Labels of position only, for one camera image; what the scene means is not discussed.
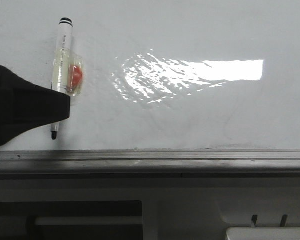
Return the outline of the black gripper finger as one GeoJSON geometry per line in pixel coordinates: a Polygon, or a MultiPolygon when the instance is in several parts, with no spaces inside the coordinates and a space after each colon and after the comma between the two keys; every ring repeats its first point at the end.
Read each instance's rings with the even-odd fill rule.
{"type": "Polygon", "coordinates": [[[0,65],[0,147],[17,136],[70,117],[68,95],[24,80],[0,65]]]}

